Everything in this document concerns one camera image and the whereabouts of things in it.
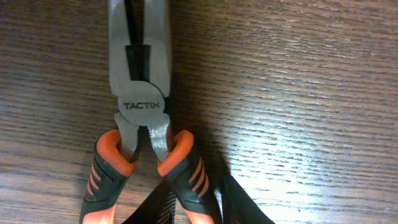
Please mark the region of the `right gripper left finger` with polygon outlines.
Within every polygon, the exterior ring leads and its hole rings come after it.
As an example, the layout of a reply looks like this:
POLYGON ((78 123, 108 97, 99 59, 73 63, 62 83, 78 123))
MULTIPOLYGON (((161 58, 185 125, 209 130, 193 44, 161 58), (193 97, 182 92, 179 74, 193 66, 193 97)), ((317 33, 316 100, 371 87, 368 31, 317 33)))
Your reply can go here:
POLYGON ((123 224, 174 224, 176 196, 163 180, 123 224))

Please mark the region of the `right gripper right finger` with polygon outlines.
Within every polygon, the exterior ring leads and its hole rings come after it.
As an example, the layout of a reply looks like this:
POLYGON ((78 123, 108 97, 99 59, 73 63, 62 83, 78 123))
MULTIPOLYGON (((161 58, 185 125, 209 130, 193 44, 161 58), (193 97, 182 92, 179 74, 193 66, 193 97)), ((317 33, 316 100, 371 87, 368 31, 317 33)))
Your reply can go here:
POLYGON ((275 224, 256 205, 232 175, 219 181, 223 224, 275 224))

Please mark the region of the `orange black long-nose pliers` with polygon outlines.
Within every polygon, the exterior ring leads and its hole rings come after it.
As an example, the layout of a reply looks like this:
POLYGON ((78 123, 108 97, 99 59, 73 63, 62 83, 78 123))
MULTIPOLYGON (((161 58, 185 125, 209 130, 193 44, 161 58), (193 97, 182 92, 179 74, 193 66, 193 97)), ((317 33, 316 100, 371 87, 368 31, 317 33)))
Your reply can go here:
POLYGON ((149 133, 162 181, 170 185, 189 220, 221 223, 218 201, 193 134, 174 134, 171 127, 167 1, 144 2, 143 28, 143 36, 138 37, 131 1, 108 1, 109 82, 118 99, 117 127, 95 144, 80 223, 114 222, 116 202, 136 167, 144 133, 149 133))

